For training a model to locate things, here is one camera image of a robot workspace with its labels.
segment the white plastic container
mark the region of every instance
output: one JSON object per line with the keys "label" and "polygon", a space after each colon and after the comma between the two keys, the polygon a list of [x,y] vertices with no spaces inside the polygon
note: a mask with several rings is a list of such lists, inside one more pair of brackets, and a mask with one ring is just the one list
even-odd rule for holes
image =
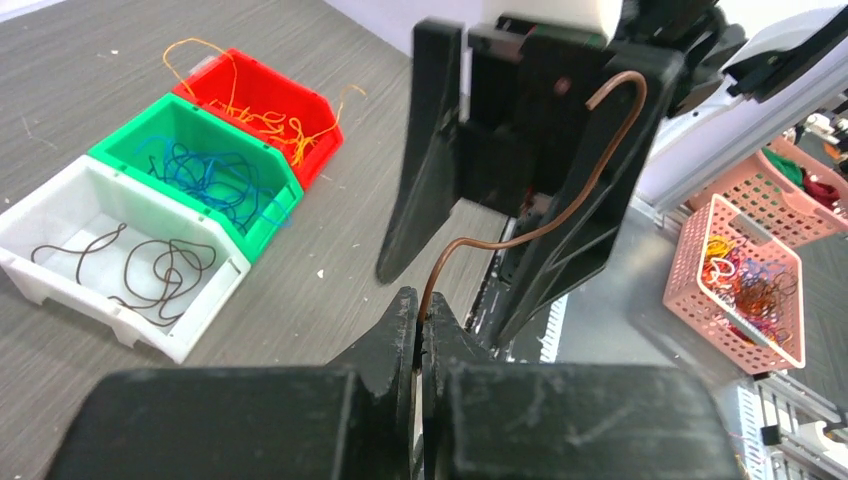
{"label": "white plastic container", "polygon": [[[80,284],[75,280],[79,255],[44,248],[36,252],[35,263],[31,260],[41,245],[83,250],[121,223],[127,228],[111,245],[86,255]],[[168,244],[139,248],[125,267],[140,243],[169,239],[215,249],[214,261],[208,247],[187,244],[179,245],[197,257],[160,259],[160,276],[173,265],[186,277],[187,292],[170,302],[161,316],[159,308],[132,310],[109,299],[116,295],[129,304],[145,304],[126,284],[143,296],[159,298],[165,284],[153,267],[156,258],[168,252]],[[192,261],[209,268],[197,274],[180,264],[189,257],[202,259]],[[50,298],[110,326],[122,344],[131,347],[142,340],[176,363],[185,360],[250,270],[250,263],[216,222],[87,155],[0,215],[0,266],[30,301],[41,304]],[[190,274],[197,277],[188,278]],[[189,289],[195,282],[196,287]],[[180,312],[184,313],[168,326],[152,323],[164,324],[162,318]]]}

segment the plastic bin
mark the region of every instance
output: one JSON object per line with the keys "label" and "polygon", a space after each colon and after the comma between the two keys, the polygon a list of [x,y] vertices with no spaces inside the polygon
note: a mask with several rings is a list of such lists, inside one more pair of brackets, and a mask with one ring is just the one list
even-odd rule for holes
{"label": "plastic bin", "polygon": [[[173,139],[193,152],[241,154],[255,167],[254,187],[263,192],[259,200],[251,194],[251,201],[237,211],[224,212],[204,198],[185,193],[181,184],[160,180],[166,148],[157,137]],[[220,223],[251,263],[303,198],[303,189],[278,150],[170,93],[92,147],[89,155]],[[158,177],[151,169],[159,172]],[[208,192],[232,195],[234,189],[244,188],[248,173],[224,172],[225,181]],[[233,222],[241,218],[247,219],[243,225]]]}
{"label": "plastic bin", "polygon": [[786,179],[758,151],[689,200],[693,210],[722,195],[792,248],[840,232],[848,232],[848,183],[800,148],[778,137],[767,147],[806,169],[840,194],[831,211]]}
{"label": "plastic bin", "polygon": [[[84,250],[122,222],[127,228],[114,242],[95,248],[81,264],[80,255],[54,248],[36,250],[42,245]],[[183,295],[173,295],[161,312],[133,310],[109,298],[114,295],[124,305],[146,306],[127,285],[141,296],[161,298],[165,284],[154,275],[154,262],[170,247],[150,243],[127,258],[142,242],[170,239],[200,244],[173,243],[193,252],[186,253],[188,257],[201,259],[203,263],[196,265],[209,267],[197,272],[179,258],[171,263],[171,257],[164,257],[167,264],[159,260],[160,278],[166,278],[171,265],[183,275]],[[185,360],[250,271],[250,263],[216,222],[88,156],[0,215],[0,266],[30,301],[41,304],[50,298],[105,323],[121,343],[132,346],[142,340],[177,363]],[[178,319],[171,318],[180,313]]]}
{"label": "plastic bin", "polygon": [[[781,327],[791,335],[782,345],[769,339],[704,285],[703,264],[711,235],[745,237],[743,254],[759,262],[780,262],[797,279],[797,288],[781,305]],[[719,195],[683,225],[663,304],[748,374],[806,363],[801,259]]]}
{"label": "plastic bin", "polygon": [[[318,134],[336,123],[335,112],[326,98],[234,48],[201,67],[185,80],[185,84],[180,83],[174,87],[172,93],[272,145],[292,161],[296,145],[285,141],[295,138],[296,134],[288,121],[284,123],[285,130],[281,135],[272,135],[263,133],[269,128],[258,117],[245,123],[227,113],[226,106],[233,94],[233,82],[235,96],[232,107],[238,111],[250,107],[249,112],[259,116],[276,112],[286,115],[287,119],[297,118],[306,136]],[[317,137],[314,145],[306,147],[303,161],[299,165],[292,165],[304,190],[309,189],[343,142],[342,130],[336,125]]]}

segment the plastic tray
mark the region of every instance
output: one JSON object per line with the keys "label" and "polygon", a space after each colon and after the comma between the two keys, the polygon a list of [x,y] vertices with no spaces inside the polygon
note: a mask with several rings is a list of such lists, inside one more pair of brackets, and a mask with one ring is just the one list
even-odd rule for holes
{"label": "plastic tray", "polygon": [[[262,133],[263,130],[268,130],[262,120],[257,118],[245,123],[227,114],[225,106],[232,95],[234,81],[236,91],[232,106],[236,109],[250,107],[249,111],[258,115],[277,112],[287,118],[296,117],[300,120],[306,136],[317,134],[336,123],[335,112],[326,98],[234,48],[227,50],[226,55],[208,62],[187,78],[185,83],[191,90],[181,83],[174,87],[172,93],[272,145],[283,152],[287,159],[292,160],[296,146]],[[289,128],[287,122],[285,126],[282,139],[290,140],[294,136],[294,130]],[[303,162],[292,167],[304,190],[309,189],[343,142],[341,128],[336,125],[333,130],[319,136],[314,146],[306,147]]]}
{"label": "plastic tray", "polygon": [[834,186],[841,197],[837,208],[830,210],[807,195],[787,180],[761,151],[693,196],[689,205],[697,210],[709,204],[713,194],[722,195],[792,248],[848,232],[848,183],[783,137],[776,138],[767,148],[805,168],[820,182]]}
{"label": "plastic tray", "polygon": [[[247,229],[241,230],[223,212],[148,173],[151,167],[162,169],[164,143],[148,142],[157,136],[175,139],[191,151],[243,155],[258,171],[256,187],[273,195],[263,195],[266,206],[261,214],[256,212]],[[303,189],[278,150],[170,93],[92,147],[89,155],[220,223],[251,263],[265,251],[303,198]],[[228,181],[234,185],[244,183],[239,178]],[[245,204],[244,208],[249,210],[250,205]]]}
{"label": "plastic tray", "polygon": [[[791,338],[782,345],[771,341],[747,320],[736,314],[701,278],[707,243],[711,235],[726,238],[745,237],[740,246],[746,258],[780,262],[786,272],[797,278],[795,293],[781,305],[780,321]],[[714,195],[686,220],[681,230],[663,304],[746,373],[803,368],[806,364],[804,338],[804,285],[801,259],[783,242],[753,222],[720,195]],[[748,337],[742,339],[729,327],[733,325]]]}
{"label": "plastic tray", "polygon": [[[78,255],[42,249],[35,253],[35,263],[31,261],[41,245],[82,250],[121,222],[128,228],[114,243],[85,257],[79,284],[75,280]],[[192,283],[200,280],[162,313],[183,315],[159,327],[147,320],[165,323],[157,309],[131,310],[108,297],[117,295],[134,303],[137,297],[124,284],[127,256],[141,242],[172,238],[213,247],[216,260],[212,262],[208,248],[188,247],[210,268],[196,278],[185,278]],[[167,246],[149,245],[133,255],[126,272],[134,291],[145,296],[162,292],[163,283],[152,272],[160,250],[166,251]],[[88,156],[0,215],[0,266],[30,301],[55,300],[105,323],[121,343],[132,346],[142,340],[177,363],[185,360],[250,271],[250,263],[216,222]],[[186,277],[194,273],[185,268],[182,272]]]}

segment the yellow cord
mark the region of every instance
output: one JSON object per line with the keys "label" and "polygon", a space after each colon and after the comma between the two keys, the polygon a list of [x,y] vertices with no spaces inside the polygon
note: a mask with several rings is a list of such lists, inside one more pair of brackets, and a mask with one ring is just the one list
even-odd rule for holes
{"label": "yellow cord", "polygon": [[165,52],[162,53],[162,62],[165,64],[166,67],[168,67],[169,70],[171,70],[171,73],[173,73],[174,76],[177,77],[177,80],[179,80],[180,84],[182,84],[185,87],[185,89],[188,91],[188,93],[191,96],[197,98],[194,91],[191,89],[191,86],[189,86],[188,82],[185,81],[185,79],[179,74],[179,72],[177,72],[177,69],[175,69],[171,65],[171,63],[168,61],[168,54],[171,52],[171,50],[173,50],[174,48],[179,47],[181,45],[185,45],[186,43],[199,43],[201,45],[212,48],[212,49],[218,51],[219,53],[221,53],[221,55],[226,55],[233,64],[233,86],[232,86],[232,90],[230,91],[230,101],[227,104],[224,104],[224,102],[221,102],[220,100],[215,99],[215,100],[212,100],[209,103],[209,106],[220,108],[230,117],[233,117],[233,118],[237,119],[238,121],[243,122],[245,124],[250,124],[253,121],[259,120],[259,121],[261,121],[262,123],[265,124],[265,127],[267,127],[266,130],[261,130],[260,133],[269,135],[270,139],[278,141],[278,142],[280,142],[284,145],[296,145],[293,158],[288,159],[289,163],[291,164],[292,167],[300,166],[303,163],[304,157],[306,156],[306,148],[309,147],[309,146],[314,146],[315,140],[318,137],[335,130],[336,127],[339,126],[339,120],[341,119],[342,110],[344,109],[344,96],[347,92],[349,92],[350,90],[356,90],[357,92],[361,93],[362,96],[364,96],[364,97],[368,96],[368,94],[362,88],[360,88],[356,85],[348,85],[347,87],[342,89],[342,92],[339,96],[339,98],[341,99],[341,102],[339,103],[339,109],[336,112],[336,119],[335,119],[335,122],[333,123],[332,126],[330,126],[329,128],[326,128],[326,129],[324,129],[324,130],[322,130],[318,133],[315,133],[315,134],[312,134],[312,135],[306,135],[303,132],[303,125],[300,123],[300,119],[298,119],[296,117],[291,117],[291,118],[288,118],[288,126],[292,130],[294,130],[295,137],[286,140],[286,139],[282,138],[282,135],[285,133],[285,124],[283,122],[285,122],[285,120],[287,119],[287,116],[285,114],[278,113],[278,112],[265,112],[263,115],[257,115],[255,113],[250,112],[250,106],[245,107],[245,108],[236,108],[235,106],[233,106],[233,104],[235,103],[235,97],[236,97],[236,80],[238,79],[238,69],[236,68],[236,59],[233,58],[232,55],[230,55],[229,53],[224,51],[222,48],[220,48],[216,45],[213,45],[213,44],[211,44],[211,43],[209,43],[205,40],[201,40],[199,38],[194,38],[194,37],[187,38],[185,40],[180,40],[179,42],[175,42],[175,43],[171,44],[171,46],[166,48]]}

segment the brown wire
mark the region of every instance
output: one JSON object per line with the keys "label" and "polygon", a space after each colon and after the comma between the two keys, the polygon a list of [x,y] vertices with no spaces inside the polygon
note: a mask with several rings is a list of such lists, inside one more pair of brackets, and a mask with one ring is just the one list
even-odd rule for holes
{"label": "brown wire", "polygon": [[574,199],[573,202],[563,210],[562,213],[559,214],[552,222],[543,225],[532,232],[525,233],[520,237],[513,238],[512,240],[506,242],[484,242],[481,240],[476,240],[473,238],[461,237],[452,241],[448,244],[447,247],[442,251],[441,256],[436,261],[436,264],[433,265],[433,270],[430,272],[430,278],[427,280],[427,285],[424,287],[424,293],[421,295],[421,307],[418,310],[418,322],[424,323],[427,321],[427,310],[430,308],[430,301],[433,297],[433,289],[436,287],[436,281],[439,279],[439,274],[442,272],[442,268],[445,266],[445,263],[450,258],[453,252],[461,247],[468,246],[474,247],[481,250],[503,250],[506,248],[516,247],[523,243],[527,243],[531,240],[535,240],[542,235],[550,233],[555,230],[557,227],[563,224],[568,218],[583,205],[583,202],[589,197],[589,194],[592,192],[592,189],[598,184],[598,180],[601,177],[601,173],[603,173],[604,168],[606,168],[607,163],[609,162],[612,155],[618,149],[618,146],[621,144],[624,137],[633,127],[633,124],[636,123],[636,119],[642,113],[642,109],[645,107],[645,101],[648,97],[648,83],[645,81],[645,77],[636,71],[628,70],[625,72],[621,72],[618,75],[609,79],[601,88],[592,95],[591,98],[586,102],[586,108],[590,111],[594,110],[607,96],[620,85],[625,83],[633,83],[636,85],[636,100],[633,103],[633,107],[630,109],[630,114],[624,120],[624,123],[619,127],[618,131],[615,132],[615,136],[612,141],[610,141],[609,145],[607,145],[606,150],[601,155],[601,158],[598,160],[598,164],[595,166],[595,169],[592,170],[592,174],[589,176],[589,180],[586,182],[586,185],[583,187],[583,190],[580,191],[580,194],[577,195],[577,198]]}
{"label": "brown wire", "polygon": [[[38,253],[39,251],[44,250],[44,249],[52,249],[52,250],[56,250],[56,251],[62,252],[62,253],[67,253],[67,254],[71,254],[71,255],[79,255],[79,260],[77,261],[76,271],[74,273],[74,279],[76,280],[77,284],[82,285],[82,281],[80,280],[80,271],[82,270],[82,265],[83,265],[83,262],[85,261],[86,256],[88,256],[92,253],[99,252],[99,251],[105,249],[106,247],[112,245],[113,243],[115,243],[115,241],[118,240],[118,237],[121,235],[121,232],[126,230],[126,228],[127,228],[127,224],[121,223],[121,224],[118,225],[118,227],[115,230],[113,230],[109,233],[106,233],[104,235],[101,235],[100,237],[95,238],[91,243],[88,244],[87,247],[85,247],[82,250],[70,250],[70,249],[58,247],[58,246],[55,246],[55,245],[41,245],[41,246],[36,247],[32,251],[32,253],[30,253],[30,260],[32,260],[33,263],[36,263],[35,262],[36,253]],[[98,243],[102,242],[105,239],[109,239],[109,240],[106,241],[105,243],[103,243],[100,246],[96,246]],[[190,246],[190,247],[196,247],[196,248],[199,248],[199,249],[208,249],[212,252],[212,258],[211,258],[211,260],[209,260],[209,262],[204,264],[203,261],[200,259],[200,256],[196,252],[189,250],[187,248],[182,248],[182,247],[178,246],[178,244],[183,244],[183,245],[187,245],[187,246]],[[166,252],[163,252],[163,253],[159,254],[158,257],[156,257],[156,259],[153,261],[153,264],[151,266],[152,269],[153,269],[153,276],[156,277],[158,280],[162,281],[162,283],[163,283],[162,294],[159,295],[158,298],[148,298],[148,297],[145,297],[143,295],[140,295],[138,292],[135,291],[135,289],[132,287],[132,285],[130,284],[130,281],[129,281],[130,263],[132,262],[133,256],[136,253],[138,253],[138,251],[141,250],[143,247],[148,246],[148,245],[165,245],[165,246],[168,247],[168,250]],[[197,272],[197,276],[196,276],[194,283],[192,283],[191,285],[189,285],[186,288],[183,288],[183,283],[185,282],[185,278],[184,278],[182,272],[178,268],[176,268],[175,263],[174,263],[177,256],[182,257],[183,260],[185,260],[185,262],[192,269],[194,269]],[[133,249],[130,250],[129,254],[127,255],[127,259],[124,262],[123,281],[124,281],[124,287],[127,289],[127,291],[129,293],[131,293],[132,295],[134,295],[135,297],[137,297],[139,300],[141,300],[143,302],[149,302],[149,305],[131,305],[126,300],[124,300],[124,299],[122,299],[118,296],[115,296],[115,295],[112,295],[108,298],[110,300],[117,302],[122,307],[128,308],[128,309],[133,310],[135,312],[138,312],[139,310],[149,310],[149,309],[152,309],[152,308],[159,307],[158,314],[159,314],[159,319],[162,320],[161,323],[153,321],[153,320],[147,318],[147,316],[145,316],[145,315],[142,315],[142,317],[144,317],[145,320],[147,320],[148,322],[150,322],[151,324],[153,324],[157,327],[168,327],[170,325],[173,325],[177,320],[179,320],[182,317],[183,313],[185,313],[185,312],[180,312],[176,315],[171,315],[169,317],[166,317],[165,313],[164,313],[165,308],[168,306],[168,304],[171,301],[176,300],[177,298],[180,298],[183,295],[194,290],[200,284],[200,281],[203,278],[203,273],[212,268],[212,266],[215,264],[215,261],[217,260],[217,258],[218,258],[217,250],[215,250],[215,247],[212,247],[210,245],[192,243],[192,242],[188,242],[186,240],[178,240],[178,239],[171,239],[171,240],[167,240],[167,241],[166,240],[146,240],[146,241],[136,245],[135,247],[133,247]],[[168,260],[168,264],[167,264],[167,267],[165,268],[164,273],[160,273],[161,262],[163,262],[164,260]]]}

